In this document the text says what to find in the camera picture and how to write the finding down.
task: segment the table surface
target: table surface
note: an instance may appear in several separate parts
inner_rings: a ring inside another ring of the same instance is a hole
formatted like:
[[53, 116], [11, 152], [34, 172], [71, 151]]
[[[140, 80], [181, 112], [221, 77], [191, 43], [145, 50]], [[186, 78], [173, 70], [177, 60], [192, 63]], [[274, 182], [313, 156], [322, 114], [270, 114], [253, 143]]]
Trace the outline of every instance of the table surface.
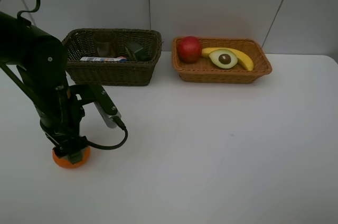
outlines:
[[[0, 71], [0, 223], [338, 223], [337, 64], [268, 59], [251, 85], [188, 83], [163, 52], [149, 86], [105, 87], [129, 139], [76, 170]], [[82, 135], [121, 140], [85, 110]]]

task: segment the apple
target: apple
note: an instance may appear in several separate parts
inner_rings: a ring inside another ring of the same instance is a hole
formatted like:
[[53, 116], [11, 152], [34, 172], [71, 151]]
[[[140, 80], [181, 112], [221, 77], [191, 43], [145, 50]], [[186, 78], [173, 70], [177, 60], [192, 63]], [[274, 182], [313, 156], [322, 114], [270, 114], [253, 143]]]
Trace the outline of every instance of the apple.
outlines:
[[177, 50], [180, 59], [185, 63], [195, 63], [202, 55], [202, 45], [194, 36], [183, 38], [180, 41]]

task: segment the avocado half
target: avocado half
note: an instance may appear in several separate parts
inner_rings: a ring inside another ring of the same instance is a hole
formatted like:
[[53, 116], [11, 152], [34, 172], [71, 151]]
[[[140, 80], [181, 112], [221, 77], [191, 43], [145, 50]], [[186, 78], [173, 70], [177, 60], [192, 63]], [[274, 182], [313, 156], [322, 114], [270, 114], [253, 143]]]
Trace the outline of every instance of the avocado half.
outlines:
[[238, 62], [237, 56], [227, 49], [215, 50], [209, 54], [209, 58], [216, 66], [222, 69], [230, 69]]

